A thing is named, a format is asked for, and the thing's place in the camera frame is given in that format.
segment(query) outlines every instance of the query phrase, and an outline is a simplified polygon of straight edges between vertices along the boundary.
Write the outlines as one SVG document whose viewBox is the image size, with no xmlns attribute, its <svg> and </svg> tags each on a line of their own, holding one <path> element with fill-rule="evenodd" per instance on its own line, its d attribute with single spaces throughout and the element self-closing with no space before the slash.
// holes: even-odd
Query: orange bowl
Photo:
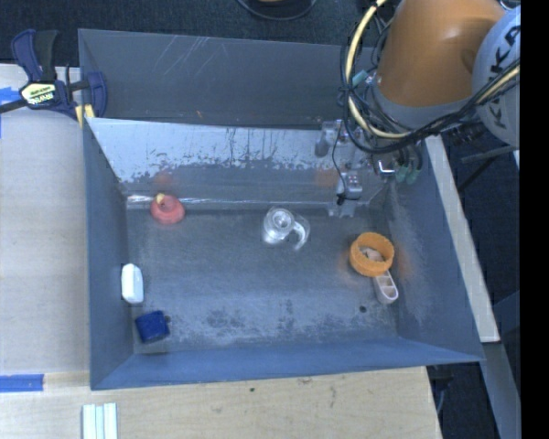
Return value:
<svg viewBox="0 0 549 439">
<path fill-rule="evenodd" d="M 376 262 L 365 255 L 361 248 L 371 248 L 383 258 L 383 262 Z M 353 269 L 364 276 L 379 276 L 386 272 L 393 264 L 393 244 L 377 232 L 364 232 L 350 246 L 350 264 Z"/>
</svg>

